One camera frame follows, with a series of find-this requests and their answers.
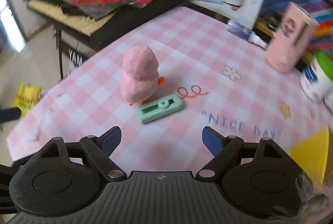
pink gingham tablecloth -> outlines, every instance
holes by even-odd
[[[145,125],[120,91],[123,54],[138,44],[152,48],[165,77],[153,99],[177,92],[188,96],[184,110]],[[111,158],[128,174],[195,173],[212,159],[201,140],[206,125],[246,142],[268,136],[285,150],[331,125],[324,105],[302,92],[299,75],[296,69],[277,73],[262,49],[228,32],[225,24],[177,7],[110,44],[55,86],[18,123],[7,144],[16,160],[55,136],[74,142],[117,125],[122,141]]]

pink toy chick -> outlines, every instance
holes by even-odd
[[[164,83],[159,77],[159,62],[147,45],[131,47],[123,57],[124,74],[121,82],[122,95],[130,105],[144,104]]]

yellow bag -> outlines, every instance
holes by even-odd
[[[39,94],[41,90],[42,87],[33,87],[22,82],[20,83],[13,106],[18,107],[21,110],[22,117],[24,117],[39,101]]]

metal screw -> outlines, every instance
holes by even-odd
[[[215,172],[210,169],[203,169],[203,170],[199,171],[199,175],[202,178],[211,178],[215,175]]]
[[[108,176],[112,179],[120,178],[123,175],[124,175],[124,172],[122,170],[118,170],[118,169],[110,170],[108,172]]]

green clip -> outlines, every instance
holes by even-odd
[[[175,113],[181,110],[183,106],[183,100],[181,100],[178,94],[174,93],[137,107],[137,112],[141,122],[148,123],[171,113]]]

